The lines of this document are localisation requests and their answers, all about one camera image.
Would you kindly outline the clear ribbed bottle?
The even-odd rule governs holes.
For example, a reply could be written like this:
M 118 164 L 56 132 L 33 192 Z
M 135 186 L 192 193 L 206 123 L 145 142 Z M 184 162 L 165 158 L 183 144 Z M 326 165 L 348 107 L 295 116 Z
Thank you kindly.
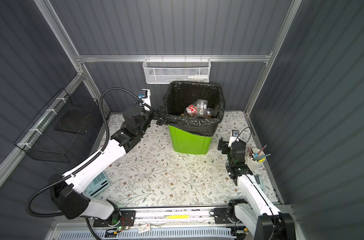
M 208 107 L 207 100 L 198 99 L 195 103 L 195 107 L 197 112 L 195 113 L 195 117 L 198 118 L 212 118 L 213 117 L 213 109 Z

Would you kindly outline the clear bottle red label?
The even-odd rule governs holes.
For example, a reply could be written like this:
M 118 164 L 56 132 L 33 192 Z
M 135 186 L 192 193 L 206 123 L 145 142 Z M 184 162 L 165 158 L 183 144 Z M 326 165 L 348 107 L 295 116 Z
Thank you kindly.
M 189 105 L 185 108 L 185 115 L 190 117 L 198 117 L 200 115 L 201 108 L 194 104 Z

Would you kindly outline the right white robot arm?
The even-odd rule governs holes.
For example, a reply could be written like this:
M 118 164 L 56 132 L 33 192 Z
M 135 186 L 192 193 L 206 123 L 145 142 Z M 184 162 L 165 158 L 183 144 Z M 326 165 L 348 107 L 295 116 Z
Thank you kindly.
M 295 222 L 289 213 L 283 213 L 267 197 L 252 170 L 266 155 L 247 147 L 236 136 L 229 141 L 219 140 L 218 150 L 227 155 L 229 178 L 244 194 L 243 199 L 230 200 L 225 209 L 214 209 L 216 224 L 241 222 L 256 240 L 295 240 Z

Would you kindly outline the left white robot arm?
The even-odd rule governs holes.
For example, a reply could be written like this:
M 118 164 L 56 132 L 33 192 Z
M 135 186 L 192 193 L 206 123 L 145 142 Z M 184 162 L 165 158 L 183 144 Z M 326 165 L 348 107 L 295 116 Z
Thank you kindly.
M 88 159 L 64 174 L 67 180 L 51 190 L 53 202 L 71 220 L 93 217 L 116 224 L 120 209 L 113 203 L 89 198 L 86 187 L 110 164 L 129 153 L 144 137 L 153 118 L 153 109 L 147 103 L 134 103 L 124 113 L 124 122 L 114 134 L 107 133 L 106 147 L 100 148 Z

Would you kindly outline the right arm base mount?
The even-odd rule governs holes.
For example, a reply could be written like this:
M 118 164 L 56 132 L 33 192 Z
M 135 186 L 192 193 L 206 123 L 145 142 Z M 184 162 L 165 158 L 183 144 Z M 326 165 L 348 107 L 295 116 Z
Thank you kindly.
M 239 221 L 236 218 L 232 209 L 226 208 L 214 208 L 212 216 L 215 219 L 215 223 L 218 224 L 235 224 Z

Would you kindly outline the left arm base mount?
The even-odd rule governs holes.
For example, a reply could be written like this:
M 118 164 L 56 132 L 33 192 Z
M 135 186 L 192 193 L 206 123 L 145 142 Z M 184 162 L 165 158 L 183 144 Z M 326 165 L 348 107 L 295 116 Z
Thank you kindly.
M 106 220 L 94 220 L 93 227 L 95 228 L 124 228 L 132 227 L 136 218 L 136 211 L 114 211 Z

